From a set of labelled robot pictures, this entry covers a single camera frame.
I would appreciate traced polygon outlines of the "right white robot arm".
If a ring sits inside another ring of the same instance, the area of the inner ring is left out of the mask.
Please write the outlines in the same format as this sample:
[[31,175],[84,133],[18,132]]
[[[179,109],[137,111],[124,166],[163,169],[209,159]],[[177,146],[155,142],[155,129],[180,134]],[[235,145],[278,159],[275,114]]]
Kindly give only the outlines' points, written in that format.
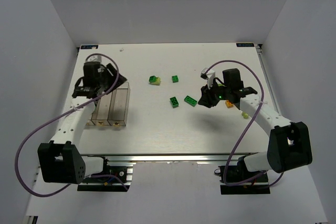
[[247,113],[269,137],[265,152],[239,159],[237,175],[254,175],[268,170],[282,173],[312,163],[307,125],[292,122],[263,102],[255,89],[244,86],[238,69],[224,70],[224,82],[221,84],[217,83],[213,70],[204,69],[201,77],[207,84],[201,88],[199,105],[212,108],[221,100],[229,101],[237,109]]

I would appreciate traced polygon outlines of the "green 2x3 lego brick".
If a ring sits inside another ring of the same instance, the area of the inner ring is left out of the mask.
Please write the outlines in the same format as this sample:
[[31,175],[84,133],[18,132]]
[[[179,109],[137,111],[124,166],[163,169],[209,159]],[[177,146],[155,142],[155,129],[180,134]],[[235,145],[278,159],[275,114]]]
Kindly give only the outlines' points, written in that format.
[[170,98],[170,104],[172,108],[177,108],[179,106],[179,102],[176,97],[171,97]]

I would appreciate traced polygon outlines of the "small green lego brick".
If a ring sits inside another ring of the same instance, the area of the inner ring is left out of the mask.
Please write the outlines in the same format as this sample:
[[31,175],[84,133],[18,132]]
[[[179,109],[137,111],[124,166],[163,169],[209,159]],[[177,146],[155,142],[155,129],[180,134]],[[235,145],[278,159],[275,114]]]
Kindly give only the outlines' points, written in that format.
[[172,82],[173,82],[173,83],[177,83],[177,82],[179,82],[179,79],[178,79],[178,76],[177,76],[177,75],[172,76]]

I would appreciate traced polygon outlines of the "green 2x4 lego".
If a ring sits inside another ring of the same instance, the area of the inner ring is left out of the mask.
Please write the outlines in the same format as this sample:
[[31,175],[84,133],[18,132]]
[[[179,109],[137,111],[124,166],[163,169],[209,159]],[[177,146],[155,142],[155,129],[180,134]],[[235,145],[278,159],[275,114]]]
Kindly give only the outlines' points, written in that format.
[[191,105],[192,107],[195,107],[197,105],[197,100],[193,99],[192,97],[190,97],[189,95],[187,95],[185,98],[184,98],[184,101]]

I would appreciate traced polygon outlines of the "green and lime lego stack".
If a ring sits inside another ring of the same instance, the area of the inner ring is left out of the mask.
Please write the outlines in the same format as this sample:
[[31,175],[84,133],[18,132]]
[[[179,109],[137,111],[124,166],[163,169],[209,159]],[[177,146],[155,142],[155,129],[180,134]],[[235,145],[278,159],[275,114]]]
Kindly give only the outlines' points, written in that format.
[[149,84],[159,86],[161,83],[161,78],[157,76],[149,77]]

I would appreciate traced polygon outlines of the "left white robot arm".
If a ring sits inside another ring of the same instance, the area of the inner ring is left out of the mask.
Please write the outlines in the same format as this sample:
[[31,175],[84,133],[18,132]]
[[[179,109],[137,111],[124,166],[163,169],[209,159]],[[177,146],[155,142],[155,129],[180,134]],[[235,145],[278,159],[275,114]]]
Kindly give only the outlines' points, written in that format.
[[43,180],[47,183],[80,184],[85,177],[104,170],[103,157],[83,157],[78,144],[100,98],[126,82],[112,64],[86,62],[83,77],[75,83],[70,114],[48,143],[38,147]]

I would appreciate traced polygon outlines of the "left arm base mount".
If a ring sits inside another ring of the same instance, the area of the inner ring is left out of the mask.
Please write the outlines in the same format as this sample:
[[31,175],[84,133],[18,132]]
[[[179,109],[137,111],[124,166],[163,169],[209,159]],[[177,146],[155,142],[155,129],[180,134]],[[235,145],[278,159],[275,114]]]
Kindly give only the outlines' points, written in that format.
[[134,164],[104,157],[102,171],[87,176],[77,186],[77,191],[127,192],[131,186]]

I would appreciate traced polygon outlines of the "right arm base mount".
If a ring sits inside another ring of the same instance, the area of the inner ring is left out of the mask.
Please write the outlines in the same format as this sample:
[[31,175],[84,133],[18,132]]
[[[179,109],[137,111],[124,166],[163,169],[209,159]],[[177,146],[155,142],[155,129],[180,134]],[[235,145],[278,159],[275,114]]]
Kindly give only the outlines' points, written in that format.
[[214,170],[220,177],[220,193],[222,195],[267,195],[270,194],[269,181],[266,173],[249,172],[242,161],[229,165],[224,176],[225,165]]

